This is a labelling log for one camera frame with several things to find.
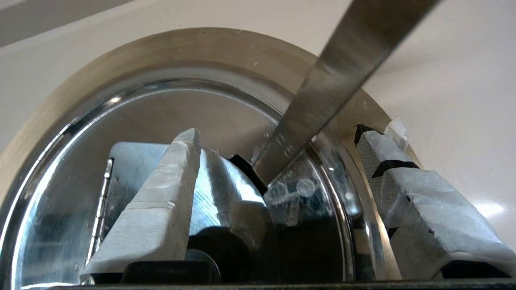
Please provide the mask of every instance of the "stainless steel bowl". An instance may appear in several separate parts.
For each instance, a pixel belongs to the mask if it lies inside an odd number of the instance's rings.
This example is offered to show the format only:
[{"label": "stainless steel bowl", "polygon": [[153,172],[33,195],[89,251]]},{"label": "stainless steel bowl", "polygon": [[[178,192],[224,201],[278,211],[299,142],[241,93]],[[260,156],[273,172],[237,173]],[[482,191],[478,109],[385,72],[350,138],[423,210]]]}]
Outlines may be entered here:
[{"label": "stainless steel bowl", "polygon": [[[169,143],[197,127],[202,147],[251,160],[315,59],[268,36],[196,28],[131,42],[72,75],[2,155],[2,286],[79,282],[115,143]],[[360,165],[344,146],[354,122],[388,117],[363,91],[355,99],[373,111],[342,112],[264,196],[285,261],[281,282],[397,277]],[[317,194],[289,188],[303,176]]]}]

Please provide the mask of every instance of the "white countertop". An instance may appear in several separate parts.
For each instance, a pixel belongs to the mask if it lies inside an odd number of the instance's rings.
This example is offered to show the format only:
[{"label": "white countertop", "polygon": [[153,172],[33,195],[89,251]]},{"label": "white countertop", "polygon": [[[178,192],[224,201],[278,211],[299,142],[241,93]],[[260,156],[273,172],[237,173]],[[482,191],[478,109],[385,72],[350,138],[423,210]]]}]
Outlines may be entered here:
[{"label": "white countertop", "polygon": [[[0,150],[79,68],[125,43],[191,27],[271,35],[319,54],[349,1],[140,0],[0,47]],[[365,85],[401,117],[425,169],[516,249],[516,2],[442,3]]]}]

